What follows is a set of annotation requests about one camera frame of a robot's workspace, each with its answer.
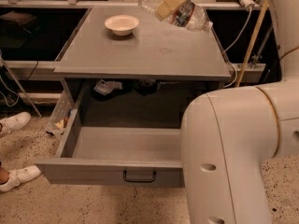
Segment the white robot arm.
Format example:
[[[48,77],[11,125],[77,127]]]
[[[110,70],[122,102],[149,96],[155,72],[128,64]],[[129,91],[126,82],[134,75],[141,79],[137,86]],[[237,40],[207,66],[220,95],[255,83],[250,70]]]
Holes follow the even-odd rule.
[[[299,0],[264,1],[282,79],[208,92],[183,115],[180,153],[191,224],[272,224],[262,163],[298,151]]]

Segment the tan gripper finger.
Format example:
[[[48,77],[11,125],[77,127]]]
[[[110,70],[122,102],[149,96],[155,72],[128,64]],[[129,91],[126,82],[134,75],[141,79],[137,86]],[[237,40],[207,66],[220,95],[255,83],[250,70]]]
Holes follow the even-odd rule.
[[[164,20],[175,10],[177,10],[183,3],[187,0],[162,0],[162,2],[157,6],[155,11],[155,16],[159,21]]]

